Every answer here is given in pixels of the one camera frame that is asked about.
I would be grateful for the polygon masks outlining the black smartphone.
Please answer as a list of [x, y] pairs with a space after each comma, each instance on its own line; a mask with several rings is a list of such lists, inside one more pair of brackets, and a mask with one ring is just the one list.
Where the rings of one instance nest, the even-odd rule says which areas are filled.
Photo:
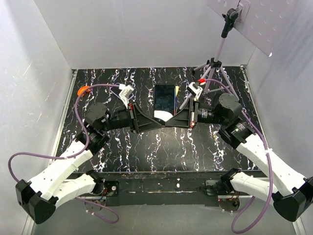
[[154, 118], [167, 122], [176, 112], [176, 87], [156, 84], [154, 88]]

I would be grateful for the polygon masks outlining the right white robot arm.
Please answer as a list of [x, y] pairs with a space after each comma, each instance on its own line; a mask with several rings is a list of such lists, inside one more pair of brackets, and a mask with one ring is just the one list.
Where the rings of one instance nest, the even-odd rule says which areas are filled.
[[219, 124], [224, 142], [246, 156], [267, 175], [269, 182], [254, 179], [238, 169], [221, 177], [222, 191], [231, 195], [244, 192], [269, 203], [286, 220], [296, 221], [313, 203], [313, 179], [295, 171], [272, 150], [266, 149], [261, 137], [240, 117], [242, 106], [233, 94], [216, 95], [213, 107], [204, 108], [198, 101], [188, 104], [170, 118], [167, 127], [192, 128], [198, 122]]

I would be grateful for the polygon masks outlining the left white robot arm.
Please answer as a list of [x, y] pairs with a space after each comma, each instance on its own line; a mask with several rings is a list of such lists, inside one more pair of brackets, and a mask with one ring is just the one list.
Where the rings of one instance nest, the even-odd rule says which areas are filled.
[[90, 170], [77, 179], [65, 182], [81, 164], [96, 155], [110, 139], [107, 131], [129, 127], [134, 133], [159, 129], [161, 124], [144, 114], [137, 103], [111, 115], [103, 103], [93, 104], [84, 121], [86, 131], [80, 132], [67, 150], [37, 176], [20, 180], [15, 188], [19, 205], [36, 224], [47, 221], [56, 209], [82, 194], [103, 194], [105, 179]]

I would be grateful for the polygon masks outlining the orange curved plastic piece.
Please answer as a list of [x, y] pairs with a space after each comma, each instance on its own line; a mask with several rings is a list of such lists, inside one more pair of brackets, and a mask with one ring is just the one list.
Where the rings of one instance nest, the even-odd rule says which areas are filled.
[[89, 86], [82, 86], [78, 91], [77, 91], [77, 95], [78, 96], [84, 96], [85, 94], [89, 93], [90, 89]]

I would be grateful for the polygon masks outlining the perforated grey board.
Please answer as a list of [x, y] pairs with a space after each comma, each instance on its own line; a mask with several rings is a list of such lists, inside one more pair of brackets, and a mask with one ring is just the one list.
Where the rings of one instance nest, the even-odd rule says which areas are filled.
[[271, 56], [280, 31], [297, 0], [209, 0], [208, 6], [224, 19], [221, 38], [236, 29], [265, 55]]

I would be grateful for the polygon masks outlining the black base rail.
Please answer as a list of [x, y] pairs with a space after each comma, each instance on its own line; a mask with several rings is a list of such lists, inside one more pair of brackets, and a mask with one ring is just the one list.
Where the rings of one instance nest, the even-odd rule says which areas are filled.
[[107, 206], [204, 205], [236, 211], [241, 193], [211, 193], [208, 186], [218, 182], [218, 172], [106, 172]]

